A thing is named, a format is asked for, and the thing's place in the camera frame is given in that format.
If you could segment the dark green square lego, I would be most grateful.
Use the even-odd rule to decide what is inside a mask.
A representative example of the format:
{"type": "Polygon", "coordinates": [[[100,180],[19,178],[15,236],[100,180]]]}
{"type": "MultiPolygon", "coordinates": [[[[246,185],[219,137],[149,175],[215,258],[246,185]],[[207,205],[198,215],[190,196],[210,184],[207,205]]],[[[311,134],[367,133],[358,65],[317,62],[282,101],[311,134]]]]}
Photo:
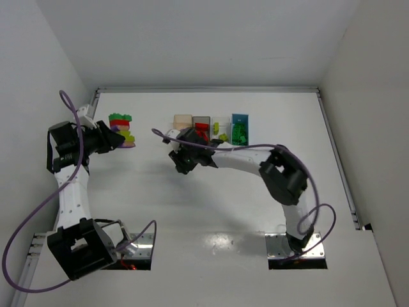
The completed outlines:
{"type": "Polygon", "coordinates": [[[232,144],[238,146],[247,146],[247,126],[245,123],[236,123],[232,128],[232,144]]]}

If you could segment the lime square lego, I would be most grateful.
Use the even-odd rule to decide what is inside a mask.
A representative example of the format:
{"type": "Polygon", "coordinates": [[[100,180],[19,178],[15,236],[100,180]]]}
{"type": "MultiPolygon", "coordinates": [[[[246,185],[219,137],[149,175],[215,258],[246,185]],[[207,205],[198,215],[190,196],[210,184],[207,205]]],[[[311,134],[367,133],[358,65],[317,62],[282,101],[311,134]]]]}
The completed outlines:
{"type": "Polygon", "coordinates": [[[228,135],[227,135],[227,134],[220,134],[220,135],[219,135],[219,139],[220,139],[221,141],[223,141],[223,142],[228,142],[228,141],[229,141],[229,138],[228,138],[228,135]]]}

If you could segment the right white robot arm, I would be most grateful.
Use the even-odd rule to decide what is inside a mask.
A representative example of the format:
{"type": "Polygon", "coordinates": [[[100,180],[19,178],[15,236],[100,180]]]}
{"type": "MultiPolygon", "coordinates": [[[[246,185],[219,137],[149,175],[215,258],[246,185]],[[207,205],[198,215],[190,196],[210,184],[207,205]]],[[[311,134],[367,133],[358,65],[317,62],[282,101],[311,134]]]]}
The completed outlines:
{"type": "Polygon", "coordinates": [[[305,198],[307,174],[284,149],[257,150],[220,139],[206,141],[193,128],[169,130],[163,142],[172,146],[169,156],[177,172],[184,175],[200,164],[244,171],[262,178],[271,197],[282,206],[291,250],[300,254],[306,247],[314,231],[305,198]]]}

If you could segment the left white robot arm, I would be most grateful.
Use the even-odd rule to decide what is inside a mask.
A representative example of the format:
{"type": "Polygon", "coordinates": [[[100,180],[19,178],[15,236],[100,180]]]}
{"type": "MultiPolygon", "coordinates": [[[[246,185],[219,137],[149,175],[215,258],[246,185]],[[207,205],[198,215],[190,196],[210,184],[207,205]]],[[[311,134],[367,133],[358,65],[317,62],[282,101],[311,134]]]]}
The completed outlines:
{"type": "Polygon", "coordinates": [[[58,157],[49,159],[49,168],[62,190],[56,232],[48,236],[47,245],[72,281],[116,263],[116,248],[125,241],[120,222],[100,226],[91,217],[87,192],[89,156],[110,152],[125,138],[103,121],[81,129],[79,137],[77,128],[70,122],[49,128],[58,153],[58,157]]]}

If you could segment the red flower lego brick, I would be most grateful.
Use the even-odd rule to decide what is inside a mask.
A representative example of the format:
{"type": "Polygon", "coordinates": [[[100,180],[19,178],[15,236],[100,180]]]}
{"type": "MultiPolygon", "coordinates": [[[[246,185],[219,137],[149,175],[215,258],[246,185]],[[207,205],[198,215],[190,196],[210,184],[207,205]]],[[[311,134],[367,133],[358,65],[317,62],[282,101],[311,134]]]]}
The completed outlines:
{"type": "Polygon", "coordinates": [[[209,128],[210,125],[207,123],[195,123],[194,124],[195,131],[199,136],[204,138],[206,141],[208,141],[208,134],[209,134],[209,128]]]}

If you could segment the lime curved lego brick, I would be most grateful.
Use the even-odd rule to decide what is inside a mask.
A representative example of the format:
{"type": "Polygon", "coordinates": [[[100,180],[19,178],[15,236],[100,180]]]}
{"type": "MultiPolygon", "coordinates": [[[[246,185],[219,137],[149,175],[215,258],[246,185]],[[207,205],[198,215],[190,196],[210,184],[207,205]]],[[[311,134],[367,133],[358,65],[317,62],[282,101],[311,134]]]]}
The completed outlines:
{"type": "Polygon", "coordinates": [[[213,134],[214,135],[217,135],[219,133],[219,123],[218,122],[215,122],[214,124],[213,124],[213,134]]]}

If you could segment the lime purple lego stack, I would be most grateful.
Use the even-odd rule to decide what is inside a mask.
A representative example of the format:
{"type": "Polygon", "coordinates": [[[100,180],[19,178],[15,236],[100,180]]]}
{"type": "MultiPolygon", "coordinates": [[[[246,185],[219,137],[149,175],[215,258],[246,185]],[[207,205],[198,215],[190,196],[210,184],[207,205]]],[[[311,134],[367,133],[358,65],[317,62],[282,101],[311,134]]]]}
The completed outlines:
{"type": "Polygon", "coordinates": [[[129,114],[111,113],[108,119],[111,130],[125,138],[120,148],[135,147],[135,137],[130,132],[132,116],[129,114]]]}

